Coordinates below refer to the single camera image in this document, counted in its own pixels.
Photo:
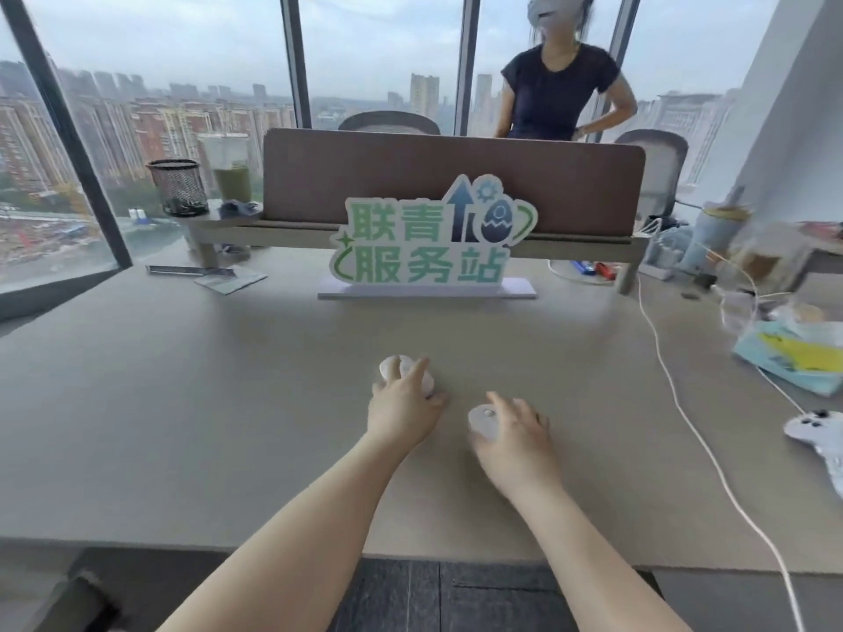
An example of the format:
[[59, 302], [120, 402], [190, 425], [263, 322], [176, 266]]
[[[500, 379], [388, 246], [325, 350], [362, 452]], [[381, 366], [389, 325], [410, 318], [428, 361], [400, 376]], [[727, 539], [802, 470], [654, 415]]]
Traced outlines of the person's left hand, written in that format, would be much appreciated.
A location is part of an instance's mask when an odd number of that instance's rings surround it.
[[432, 433], [443, 411], [426, 411], [422, 392], [422, 378], [428, 371], [429, 359], [416, 360], [406, 378], [400, 378], [399, 360], [390, 364], [386, 381], [373, 386], [367, 407], [367, 426], [364, 441], [386, 452], [405, 455]]

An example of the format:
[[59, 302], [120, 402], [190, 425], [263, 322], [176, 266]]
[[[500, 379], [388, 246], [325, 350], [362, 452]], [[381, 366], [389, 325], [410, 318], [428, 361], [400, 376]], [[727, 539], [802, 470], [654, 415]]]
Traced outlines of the person's right hand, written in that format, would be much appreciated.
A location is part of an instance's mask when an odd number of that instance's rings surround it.
[[472, 449], [499, 493], [514, 506], [562, 490], [562, 470], [546, 418], [523, 399], [486, 394], [490, 416], [470, 424]]

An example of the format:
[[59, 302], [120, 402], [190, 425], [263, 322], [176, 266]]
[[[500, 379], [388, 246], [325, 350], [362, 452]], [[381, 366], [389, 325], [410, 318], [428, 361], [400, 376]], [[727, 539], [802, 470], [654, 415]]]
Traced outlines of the white oval plastic object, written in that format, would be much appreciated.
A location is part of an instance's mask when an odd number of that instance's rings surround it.
[[[416, 364], [416, 359], [407, 355], [397, 355], [399, 360], [399, 370], [400, 370], [400, 378], [406, 378], [410, 371]], [[390, 372], [391, 372], [391, 363], [395, 360], [394, 356], [390, 356], [385, 360], [381, 361], [378, 366], [379, 374], [382, 380], [386, 381]], [[431, 399], [434, 394], [435, 389], [435, 382], [433, 376], [430, 374], [429, 371], [425, 371], [422, 383], [421, 383], [421, 390], [423, 395], [426, 399]]]

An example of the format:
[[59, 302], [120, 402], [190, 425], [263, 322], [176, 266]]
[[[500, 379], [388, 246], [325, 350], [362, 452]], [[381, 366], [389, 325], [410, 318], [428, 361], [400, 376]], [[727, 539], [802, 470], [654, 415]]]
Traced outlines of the white round plastic object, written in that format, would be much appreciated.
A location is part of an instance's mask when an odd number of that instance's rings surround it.
[[479, 445], [495, 442], [500, 433], [500, 420], [497, 407], [485, 403], [474, 407], [468, 413], [469, 436], [474, 449]]

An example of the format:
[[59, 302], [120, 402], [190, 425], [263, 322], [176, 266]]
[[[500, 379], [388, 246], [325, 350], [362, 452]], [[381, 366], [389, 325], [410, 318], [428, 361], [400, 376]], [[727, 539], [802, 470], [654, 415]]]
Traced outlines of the person's right forearm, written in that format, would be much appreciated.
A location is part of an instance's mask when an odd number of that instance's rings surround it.
[[692, 632], [558, 480], [528, 481], [505, 496], [544, 553], [579, 632]]

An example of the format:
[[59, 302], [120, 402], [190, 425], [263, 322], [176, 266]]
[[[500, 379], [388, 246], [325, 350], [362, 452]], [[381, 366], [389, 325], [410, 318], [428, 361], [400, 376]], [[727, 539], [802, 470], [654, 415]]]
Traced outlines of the green and white desk sign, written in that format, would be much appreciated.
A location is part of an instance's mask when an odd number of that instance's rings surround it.
[[459, 175], [437, 200], [352, 197], [345, 209], [319, 299], [538, 297], [504, 274], [539, 214], [495, 175]]

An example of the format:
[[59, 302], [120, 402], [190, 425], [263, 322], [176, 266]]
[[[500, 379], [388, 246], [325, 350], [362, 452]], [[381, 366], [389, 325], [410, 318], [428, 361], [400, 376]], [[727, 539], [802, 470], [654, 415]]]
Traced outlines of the brown desk divider panel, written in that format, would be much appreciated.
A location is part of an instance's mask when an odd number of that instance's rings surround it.
[[495, 175], [536, 207], [532, 236], [627, 237], [644, 150], [617, 144], [272, 129], [264, 142], [263, 216], [338, 226], [347, 198], [440, 199], [459, 175]]

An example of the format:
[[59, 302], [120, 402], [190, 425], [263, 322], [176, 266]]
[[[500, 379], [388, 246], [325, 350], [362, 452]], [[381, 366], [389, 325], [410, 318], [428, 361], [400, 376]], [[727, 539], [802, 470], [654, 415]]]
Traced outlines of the white power strip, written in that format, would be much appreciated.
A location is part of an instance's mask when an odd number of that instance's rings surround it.
[[690, 247], [692, 227], [688, 222], [671, 216], [651, 216], [637, 232], [637, 236], [647, 241], [638, 274], [667, 281], [673, 277]]

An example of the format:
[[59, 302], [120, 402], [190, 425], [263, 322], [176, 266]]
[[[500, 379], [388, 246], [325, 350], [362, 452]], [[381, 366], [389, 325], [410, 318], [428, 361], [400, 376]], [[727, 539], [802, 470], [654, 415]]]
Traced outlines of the grey mesh office chair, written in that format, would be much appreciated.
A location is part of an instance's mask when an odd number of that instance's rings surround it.
[[396, 110], [357, 113], [344, 119], [338, 126], [338, 130], [428, 136], [441, 135], [438, 125], [430, 118], [424, 115]]
[[652, 217], [671, 215], [689, 150], [687, 140], [666, 130], [633, 129], [620, 135], [615, 143], [636, 146], [645, 152], [636, 221], [645, 223]]

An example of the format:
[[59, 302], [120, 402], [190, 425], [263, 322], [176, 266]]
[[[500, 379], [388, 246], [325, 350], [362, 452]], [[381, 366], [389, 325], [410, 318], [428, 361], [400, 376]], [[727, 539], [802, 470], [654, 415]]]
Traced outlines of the thin black flat object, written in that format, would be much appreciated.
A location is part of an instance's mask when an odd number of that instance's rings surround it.
[[184, 276], [190, 278], [222, 277], [233, 278], [236, 273], [230, 268], [204, 268], [196, 266], [147, 265], [149, 275]]

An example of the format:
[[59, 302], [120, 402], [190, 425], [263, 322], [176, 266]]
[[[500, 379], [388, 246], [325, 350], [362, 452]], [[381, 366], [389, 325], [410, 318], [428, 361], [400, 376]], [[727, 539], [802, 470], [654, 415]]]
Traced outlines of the light blue tumbler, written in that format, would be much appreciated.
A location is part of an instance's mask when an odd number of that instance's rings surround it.
[[690, 244], [677, 270], [687, 275], [715, 275], [717, 265], [751, 214], [743, 205], [706, 203], [695, 221]]

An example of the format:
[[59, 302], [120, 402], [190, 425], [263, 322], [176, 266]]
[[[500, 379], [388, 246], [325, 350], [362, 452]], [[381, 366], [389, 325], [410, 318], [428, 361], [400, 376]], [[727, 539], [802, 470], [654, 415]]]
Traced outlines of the teal yellow tissue pack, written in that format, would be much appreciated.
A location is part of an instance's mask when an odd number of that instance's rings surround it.
[[843, 322], [757, 321], [739, 337], [732, 353], [822, 397], [843, 385]]

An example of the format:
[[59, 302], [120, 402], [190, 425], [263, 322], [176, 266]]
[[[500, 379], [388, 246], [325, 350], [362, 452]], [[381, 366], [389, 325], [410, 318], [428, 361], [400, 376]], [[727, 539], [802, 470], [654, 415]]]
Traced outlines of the clear plastic bag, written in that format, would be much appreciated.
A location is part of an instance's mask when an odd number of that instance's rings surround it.
[[785, 302], [820, 249], [798, 224], [771, 222], [742, 233], [717, 268], [723, 328], [741, 334], [757, 305]]

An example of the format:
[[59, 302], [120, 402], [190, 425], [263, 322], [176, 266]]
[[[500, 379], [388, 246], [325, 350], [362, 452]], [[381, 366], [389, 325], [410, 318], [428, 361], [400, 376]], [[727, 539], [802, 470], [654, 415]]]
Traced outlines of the white game controller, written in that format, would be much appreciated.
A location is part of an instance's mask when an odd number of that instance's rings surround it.
[[784, 434], [811, 446], [824, 462], [830, 483], [843, 499], [843, 412], [817, 410], [787, 421]]

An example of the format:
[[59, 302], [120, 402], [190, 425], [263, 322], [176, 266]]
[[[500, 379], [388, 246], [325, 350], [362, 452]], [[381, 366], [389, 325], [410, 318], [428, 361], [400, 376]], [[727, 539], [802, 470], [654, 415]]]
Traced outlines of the dark window frame post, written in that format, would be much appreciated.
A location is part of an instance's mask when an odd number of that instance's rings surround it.
[[[620, 2], [616, 26], [609, 44], [609, 54], [615, 59], [618, 66], [621, 66], [625, 60], [640, 3], [641, 0], [621, 0]], [[595, 105], [594, 118], [602, 118], [608, 112], [609, 106], [606, 97], [601, 95]], [[602, 137], [602, 134], [593, 134], [588, 137], [588, 140], [599, 143]]]
[[71, 110], [61, 91], [56, 73], [23, 0], [0, 0], [0, 11], [10, 28], [26, 66], [44, 102], [51, 123], [58, 133], [79, 184], [87, 198], [105, 242], [120, 270], [132, 267], [132, 257], [111, 210], [106, 192], [94, 170]]
[[467, 136], [471, 114], [472, 84], [481, 0], [463, 0], [458, 42], [454, 135]]
[[299, 0], [279, 1], [296, 126], [301, 129], [311, 129], [313, 121], [304, 57], [300, 4]]

